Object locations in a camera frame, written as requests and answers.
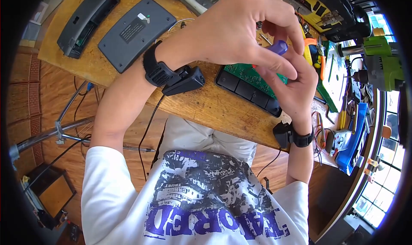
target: finger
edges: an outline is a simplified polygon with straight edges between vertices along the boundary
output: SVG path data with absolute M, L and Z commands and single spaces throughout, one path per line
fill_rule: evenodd
M 304 41 L 301 26 L 297 17 L 295 16 L 295 10 L 293 6 L 279 0 L 264 0 L 263 5 L 264 19 L 271 23 L 284 27 L 288 37 L 291 39 L 295 51 L 303 55 Z
M 279 78 L 279 76 L 268 70 L 266 67 L 258 66 L 256 67 L 256 72 L 265 80 L 265 82 L 272 88 L 277 98 L 281 98 L 282 95 L 286 95 L 288 92 L 288 87 Z
M 279 40 L 287 41 L 288 40 L 288 34 L 286 32 L 286 29 L 281 26 L 276 26 L 274 29 L 273 33 L 273 44 L 275 44 Z
M 306 59 L 295 52 L 294 47 L 289 46 L 288 51 L 282 55 L 296 69 L 297 79 L 311 78 L 313 74 L 317 74 L 316 70 L 306 61 Z
M 263 21 L 262 22 L 262 32 L 263 33 L 270 33 L 274 32 L 276 28 L 276 25 L 274 25 L 273 23 L 271 23 L 270 21 Z
M 268 70 L 290 79 L 296 79 L 297 77 L 295 68 L 288 60 L 257 44 L 253 46 L 249 58 L 253 65 L 266 67 Z

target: white t-shirt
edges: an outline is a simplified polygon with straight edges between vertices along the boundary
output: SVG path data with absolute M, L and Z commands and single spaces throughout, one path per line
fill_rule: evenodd
M 307 244 L 307 217 L 306 183 L 271 195 L 245 162 L 230 156 L 168 151 L 138 193 L 120 152 L 87 152 L 86 244 Z

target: wooden workbench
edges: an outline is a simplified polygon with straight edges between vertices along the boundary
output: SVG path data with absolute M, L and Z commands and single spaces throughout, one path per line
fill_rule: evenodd
M 38 58 L 61 67 L 89 82 L 108 88 L 120 74 L 100 52 L 97 45 L 110 28 L 141 0 L 120 0 L 120 3 L 97 28 L 80 59 L 73 59 L 63 55 L 63 52 L 57 45 L 57 39 L 67 21 L 82 1 L 64 0 L 62 2 L 47 30 Z M 178 0 L 154 1 L 174 15 L 177 20 L 196 18 Z M 175 27 L 171 32 L 164 33 L 158 40 L 163 40 L 178 30 L 179 28 Z M 260 42 L 264 46 L 268 45 L 265 44 L 264 40 Z M 219 71 L 220 65 L 200 61 L 193 62 L 193 64 L 201 68 L 206 79 L 205 86 L 188 93 L 165 97 L 159 109 L 268 147 L 276 149 L 280 147 L 272 134 L 272 129 L 280 121 L 290 123 L 291 119 L 287 114 L 283 112 L 279 118 L 275 118 L 251 103 L 218 88 L 214 84 L 214 78 Z M 161 88 L 157 88 L 146 104 L 154 107 L 161 96 Z M 322 103 L 317 101 L 312 103 L 312 111 L 319 111 L 323 115 L 325 128 L 333 128 L 333 125 L 325 117 L 326 110 L 327 106 Z M 337 114 L 330 114 L 330 116 L 336 122 Z M 336 166 L 333 158 L 324 157 L 323 163 Z

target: hand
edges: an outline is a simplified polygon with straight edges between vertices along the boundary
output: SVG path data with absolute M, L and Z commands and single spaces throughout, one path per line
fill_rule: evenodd
M 296 80 L 288 80 L 284 84 L 276 72 L 262 66 L 256 71 L 272 88 L 282 110 L 288 114 L 293 123 L 293 128 L 299 135 L 312 132 L 311 104 L 316 92 L 318 75 L 302 55 L 297 54 L 293 47 L 283 55 L 296 69 Z
M 258 21 L 273 23 L 277 28 L 272 34 L 289 37 L 296 52 L 303 54 L 303 37 L 291 5 L 282 0 L 220 0 L 160 44 L 156 58 L 168 60 L 164 62 L 171 69 L 195 60 L 248 63 L 295 79 L 297 73 L 290 62 L 257 44 Z

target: drill press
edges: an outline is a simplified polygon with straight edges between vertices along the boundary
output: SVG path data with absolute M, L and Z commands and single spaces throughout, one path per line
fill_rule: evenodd
M 341 57 L 363 54 L 367 70 L 359 70 L 349 78 L 363 84 L 372 84 L 380 91 L 399 91 L 404 83 L 402 65 L 395 42 L 387 42 L 384 36 L 364 38 L 362 45 L 338 46 Z

